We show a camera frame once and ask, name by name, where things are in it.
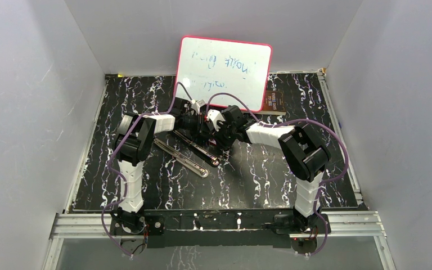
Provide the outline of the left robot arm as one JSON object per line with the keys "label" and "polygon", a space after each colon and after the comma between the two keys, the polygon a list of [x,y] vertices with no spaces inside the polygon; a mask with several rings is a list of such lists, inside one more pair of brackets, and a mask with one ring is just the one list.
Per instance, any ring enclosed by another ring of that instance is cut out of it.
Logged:
{"label": "left robot arm", "polygon": [[117,129],[109,170],[121,182],[120,199],[111,206],[112,221],[126,233],[140,234],[146,227],[143,213],[142,177],[155,136],[178,129],[195,131],[203,100],[176,97],[165,112],[127,113]]}

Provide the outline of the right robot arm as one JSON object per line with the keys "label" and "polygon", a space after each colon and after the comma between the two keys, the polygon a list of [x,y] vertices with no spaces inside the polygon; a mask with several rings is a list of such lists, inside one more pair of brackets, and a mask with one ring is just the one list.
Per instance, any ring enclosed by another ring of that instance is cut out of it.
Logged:
{"label": "right robot arm", "polygon": [[236,140],[280,149],[296,177],[296,200],[292,214],[276,217],[273,229],[308,233],[316,226],[320,207],[317,192],[331,154],[308,125],[270,126],[244,117],[235,105],[223,111],[209,110],[203,123],[225,151]]}

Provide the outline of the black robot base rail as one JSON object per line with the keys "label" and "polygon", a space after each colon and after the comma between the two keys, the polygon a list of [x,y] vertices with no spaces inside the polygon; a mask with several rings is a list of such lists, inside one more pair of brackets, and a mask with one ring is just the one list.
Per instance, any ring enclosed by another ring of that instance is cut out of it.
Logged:
{"label": "black robot base rail", "polygon": [[144,246],[273,246],[313,252],[332,230],[326,214],[308,217],[295,209],[140,210],[109,212],[110,233],[141,237]]}

